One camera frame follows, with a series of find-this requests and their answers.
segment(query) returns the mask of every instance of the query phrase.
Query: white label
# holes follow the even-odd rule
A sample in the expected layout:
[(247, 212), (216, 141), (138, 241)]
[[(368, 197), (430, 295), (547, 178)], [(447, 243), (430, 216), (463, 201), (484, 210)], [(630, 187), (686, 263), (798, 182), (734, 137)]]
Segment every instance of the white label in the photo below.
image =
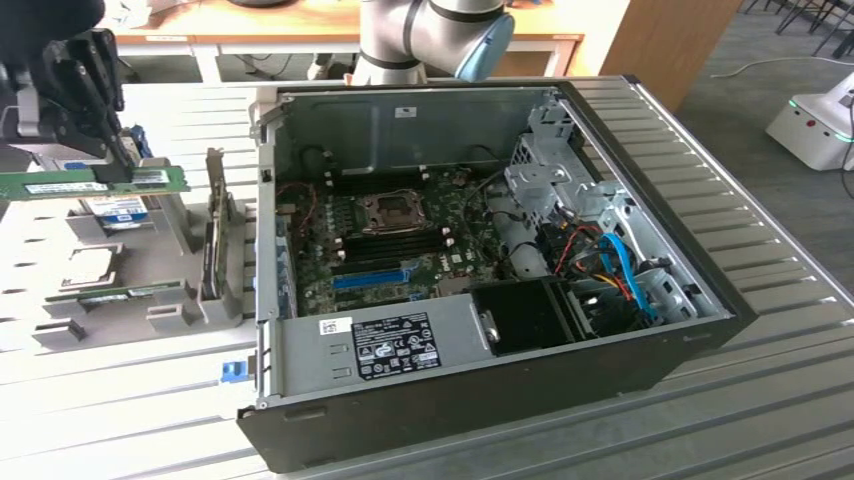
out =
[(142, 223), (110, 223), (102, 225), (104, 228), (110, 230), (134, 230), (135, 228), (140, 228), (143, 226)]
[(126, 221), (131, 221), (130, 215), (148, 212), (146, 204), (139, 197), (94, 198), (87, 200), (87, 203), (92, 215), (96, 217), (128, 215)]
[(148, 183), (170, 183), (170, 175), (164, 170), (147, 170), (144, 172), (134, 172), (134, 180), (131, 183), (135, 185)]
[(418, 107), (395, 108), (395, 118), (415, 118), (418, 116)]
[(327, 318), (320, 320), (320, 335), (348, 332), (352, 326), (352, 317)]
[(128, 296), (124, 294), (119, 294), (119, 295), (104, 295), (103, 297), (95, 297), (95, 298), (82, 298), (79, 301), (80, 303), (83, 303), (84, 305), (94, 305), (94, 304), (99, 304), (99, 303), (108, 303), (108, 302), (115, 302), (118, 300), (127, 300)]
[(32, 194), (68, 193), (68, 192), (99, 192), (107, 190), (107, 185), (98, 182), (78, 183), (43, 183), (37, 185), (24, 185)]
[(183, 35), (148, 35), (146, 40), (150, 42), (186, 42), (187, 37)]

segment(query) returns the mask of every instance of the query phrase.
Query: robotic arm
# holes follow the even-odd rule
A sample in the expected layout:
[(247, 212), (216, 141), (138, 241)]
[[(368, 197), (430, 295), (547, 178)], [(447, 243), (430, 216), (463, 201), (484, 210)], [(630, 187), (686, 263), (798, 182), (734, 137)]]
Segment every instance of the robotic arm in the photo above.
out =
[[(0, 2), (0, 140), (35, 153), (45, 170), (91, 171), (104, 185), (98, 190), (130, 184), (116, 41), (110, 30), (92, 29), (103, 0)], [(354, 83), (424, 83), (423, 63), (462, 80), (483, 80), (513, 29), (503, 0), (363, 0)], [(17, 191), (15, 198), (28, 198)]]
[(423, 63), (460, 80), (482, 81), (513, 30), (503, 0), (363, 0), (354, 84), (426, 83)]
[(130, 183), (115, 36), (92, 30), (103, 14), (102, 0), (3, 0), (0, 135), (52, 169), (88, 167), (98, 182)]

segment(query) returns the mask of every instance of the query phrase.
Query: motherboard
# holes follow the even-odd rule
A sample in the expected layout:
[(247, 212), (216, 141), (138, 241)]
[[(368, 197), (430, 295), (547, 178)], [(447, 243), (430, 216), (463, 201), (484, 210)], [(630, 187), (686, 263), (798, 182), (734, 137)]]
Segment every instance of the motherboard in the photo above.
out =
[(486, 206), (501, 180), (454, 167), (282, 184), (299, 316), (454, 295), (511, 275)]

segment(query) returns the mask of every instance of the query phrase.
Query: power supply label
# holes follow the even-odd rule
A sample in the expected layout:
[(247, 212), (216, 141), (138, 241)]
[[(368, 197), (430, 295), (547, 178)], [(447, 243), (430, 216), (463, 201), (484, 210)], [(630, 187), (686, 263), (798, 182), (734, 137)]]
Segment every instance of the power supply label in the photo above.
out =
[(352, 342), (364, 380), (442, 366), (427, 313), (354, 323)]

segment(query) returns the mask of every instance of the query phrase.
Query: barcode sticker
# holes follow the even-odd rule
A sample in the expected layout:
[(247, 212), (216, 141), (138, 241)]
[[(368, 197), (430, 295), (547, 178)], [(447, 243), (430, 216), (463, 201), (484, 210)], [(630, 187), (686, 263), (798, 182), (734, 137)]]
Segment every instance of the barcode sticker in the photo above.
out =
[(348, 332), (352, 327), (352, 317), (327, 318), (320, 320), (320, 335)]
[(142, 185), (148, 183), (170, 183), (170, 175), (166, 170), (146, 170), (134, 172), (134, 185)]
[(107, 185), (98, 182), (43, 183), (36, 185), (24, 185), (24, 188), (32, 194), (48, 194), (48, 193), (104, 191), (107, 190)]
[(140, 213), (148, 213), (146, 204), (139, 197), (120, 197), (120, 198), (94, 198), (87, 200), (92, 215), (96, 217), (106, 216), (122, 216), (136, 215)]

